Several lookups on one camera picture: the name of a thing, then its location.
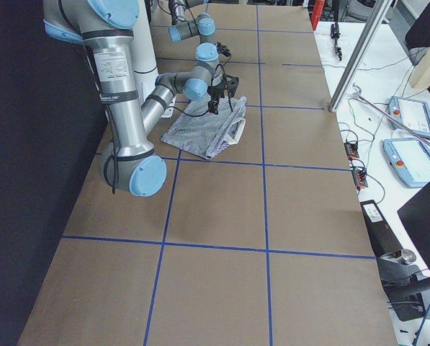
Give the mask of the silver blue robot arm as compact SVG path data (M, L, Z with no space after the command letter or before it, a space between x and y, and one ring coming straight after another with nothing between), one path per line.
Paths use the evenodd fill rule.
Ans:
M43 4L46 33L86 50L111 125L112 141L102 154L100 174L113 190L149 197L161 189L167 168L148 134L176 95L192 101L206 97L214 113L221 98L236 93L238 78L228 75L219 61L228 49L215 38L213 18L207 13L191 20L184 16L194 6L195 1L169 2L169 34L174 42L200 39L195 65L188 72L160 74L142 1Z
M195 17L191 11L193 7L206 3L207 1L169 1L172 23L169 27L169 37L172 42L177 43L198 36L200 43L212 43L218 53L230 59L228 47L216 39L214 19L207 12Z

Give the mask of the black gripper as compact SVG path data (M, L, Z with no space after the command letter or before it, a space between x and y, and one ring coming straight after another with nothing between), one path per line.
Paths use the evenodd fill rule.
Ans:
M210 85L207 89L207 93L210 95L210 101L207 104L208 112L217 115L220 98L227 97L227 100L230 101L235 96L238 85L239 78L228 74L223 74L219 84Z
M221 42L216 43L217 52L225 57L231 57L229 48Z

